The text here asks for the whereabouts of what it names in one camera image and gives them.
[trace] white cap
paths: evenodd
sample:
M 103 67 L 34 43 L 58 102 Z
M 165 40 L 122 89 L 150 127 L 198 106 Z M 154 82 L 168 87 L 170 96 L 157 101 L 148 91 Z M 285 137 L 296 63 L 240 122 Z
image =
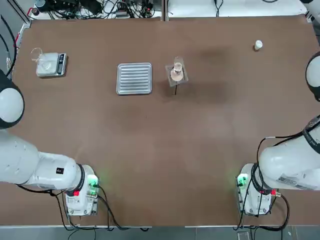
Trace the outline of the white cap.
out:
M 0 118 L 7 123 L 17 121 L 24 111 L 24 100 L 16 89 L 6 88 L 0 92 Z
M 255 41 L 255 44 L 254 44 L 254 50 L 259 51 L 259 49 L 262 48 L 262 46 L 263 46 L 262 41 L 257 40 Z

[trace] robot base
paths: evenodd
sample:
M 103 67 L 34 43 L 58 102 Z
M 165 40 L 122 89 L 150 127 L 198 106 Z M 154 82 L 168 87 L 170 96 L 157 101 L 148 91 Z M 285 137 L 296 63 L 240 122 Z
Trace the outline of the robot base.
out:
M 260 205 L 260 197 L 261 193 L 258 192 L 254 185 L 250 183 L 251 181 L 251 169 L 253 167 L 253 163 L 248 163 L 244 165 L 241 170 L 241 173 L 236 178 L 236 188 L 237 188 L 237 201 L 239 206 L 240 213 L 244 209 L 244 214 L 246 215 L 265 215 L 269 213 L 269 208 L 271 204 L 271 194 L 262 195 L 261 205 Z
M 89 165 L 82 165 L 84 169 L 84 183 L 80 191 L 74 196 L 65 195 L 67 212 L 70 216 L 97 215 L 99 179 Z

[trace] floor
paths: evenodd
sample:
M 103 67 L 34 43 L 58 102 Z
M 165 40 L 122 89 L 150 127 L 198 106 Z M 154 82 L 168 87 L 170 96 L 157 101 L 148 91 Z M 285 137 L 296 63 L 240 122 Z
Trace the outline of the floor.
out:
M 1 240 L 68 240 L 69 235 L 70 232 L 63 227 L 0 228 Z M 148 232 L 142 232 L 139 228 L 126 231 L 115 229 L 111 232 L 98 229 L 96 238 L 93 230 L 79 230 L 69 240 L 105 240 L 106 238 L 108 240 L 238 240 L 237 235 L 237 231 L 232 227 L 153 227 Z M 283 231 L 283 240 L 317 240 L 319 236 L 319 226 L 288 226 Z M 258 229 L 255 239 L 281 240 L 281 233 Z M 250 240 L 250 238 L 240 238 L 240 240 Z

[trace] black cable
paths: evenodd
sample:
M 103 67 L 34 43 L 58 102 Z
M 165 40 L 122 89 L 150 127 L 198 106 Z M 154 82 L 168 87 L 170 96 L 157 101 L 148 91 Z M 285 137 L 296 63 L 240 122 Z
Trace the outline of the black cable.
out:
M 215 14 L 216 18 L 219 17 L 219 10 L 220 10 L 222 4 L 224 4 L 224 0 L 221 1 L 219 7 L 217 5 L 217 0 L 214 0 L 214 5 L 215 5 L 215 8 L 216 8 L 216 14 Z
M 119 230 L 123 230 L 123 231 L 124 231 L 124 230 L 130 229 L 129 227 L 122 227 L 122 226 L 120 226 L 120 225 L 118 224 L 118 222 L 117 222 L 117 220 L 116 220 L 116 218 L 115 218 L 115 215 L 113 214 L 113 212 L 112 212 L 112 210 L 111 210 L 108 202 L 107 202 L 103 197 L 101 197 L 101 196 L 98 195 L 98 199 L 100 199 L 100 200 L 104 203 L 104 205 L 106 206 L 108 212 L 110 213 L 110 215 L 111 215 L 111 217 L 112 217 L 113 223 L 115 224 L 115 226 L 116 226 Z
M 104 195 L 104 199 L 105 199 L 106 201 L 108 201 L 108 200 L 107 200 L 107 194 L 106 194 L 105 190 L 104 190 L 101 186 L 99 186 L 99 189 L 102 190 L 103 195 Z M 108 231 L 112 231 L 112 230 L 114 229 L 114 227 L 113 227 L 113 228 L 110 228 L 109 211 L 107 211 L 107 218 L 106 218 L 106 220 L 107 220 L 107 222 L 108 222 L 107 230 L 108 230 Z
M 56 201 L 58 202 L 58 206 L 59 206 L 59 211 L 60 211 L 60 216 L 61 216 L 61 220 L 62 220 L 62 224 L 65 230 L 67 231 L 74 231 L 73 229 L 68 229 L 66 224 L 65 224 L 65 220 L 64 220 L 64 215 L 62 214 L 62 209 L 61 209 L 61 205 L 60 205 L 60 200 L 57 196 L 54 196 Z
M 77 230 L 74 230 L 72 233 L 70 233 L 70 235 L 68 236 L 68 240 L 70 240 L 70 238 L 71 238 L 71 236 L 73 235 L 73 234 L 75 234 L 76 232 L 78 232 L 80 229 L 77 229 Z
M 268 4 L 272 4 L 272 3 L 278 2 L 278 0 L 271 0 L 271 1 L 262 0 L 262 1 L 265 2 L 265 3 L 268 3 Z
M 79 230 L 80 230 L 80 229 L 76 229 L 76 230 L 74 230 L 72 233 L 70 233 L 70 235 L 68 236 L 68 240 L 70 240 L 71 236 L 72 236 L 73 234 L 75 234 L 76 232 L 78 232 Z M 97 233 L 96 233 L 96 230 L 95 230 L 95 229 L 93 229 L 93 231 L 94 231 L 94 240 L 96 240 Z
M 7 45 L 4 37 L 1 34 L 0 34 L 0 38 L 1 38 L 2 42 L 3 42 L 3 44 L 4 44 L 5 50 L 9 53 L 8 45 Z
M 4 17 L 1 15 L 1 19 L 2 19 L 2 21 L 3 21 L 3 23 L 4 23 L 4 25 L 6 26 L 6 28 L 8 29 L 8 31 L 9 31 L 9 33 L 10 33 L 10 36 L 11 36 L 11 38 L 12 38 L 12 41 L 13 41 L 13 47 L 14 47 L 14 56 L 13 56 L 13 61 L 12 61 L 12 63 L 11 63 L 11 66 L 10 66 L 10 68 L 9 68 L 9 70 L 8 70 L 8 72 L 6 73 L 6 77 L 8 77 L 9 76 L 9 74 L 12 72 L 12 70 L 13 70 L 13 68 L 14 68 L 14 66 L 15 66 L 15 64 L 16 64 L 16 60 L 17 60 L 17 44 L 16 44 L 16 39 L 15 39 L 15 36 L 14 36 L 14 34 L 13 34 L 13 32 L 12 32 L 12 30 L 11 30 L 11 28 L 9 27 L 9 25 L 8 25 L 8 23 L 7 23 L 7 21 L 4 19 Z
M 257 227 L 257 228 L 254 230 L 253 240 L 256 240 L 256 232 L 257 232 L 258 229 L 259 229 L 259 227 Z
M 290 205 L 287 198 L 283 194 L 281 194 L 281 198 L 284 200 L 286 204 L 286 217 L 285 217 L 284 223 L 280 227 L 260 226 L 260 228 L 264 230 L 272 231 L 272 232 L 278 232 L 285 229 L 285 227 L 288 225 L 289 218 L 290 218 Z

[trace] electronic equipment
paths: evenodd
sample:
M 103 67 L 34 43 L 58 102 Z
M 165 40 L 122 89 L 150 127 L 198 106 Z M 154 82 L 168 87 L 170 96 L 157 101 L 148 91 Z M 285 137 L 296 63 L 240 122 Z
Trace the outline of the electronic equipment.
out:
M 66 72 L 66 53 L 43 53 L 37 61 L 36 75 L 38 77 L 62 77 Z
M 72 10 L 79 5 L 79 0 L 35 0 L 34 4 L 40 12 Z

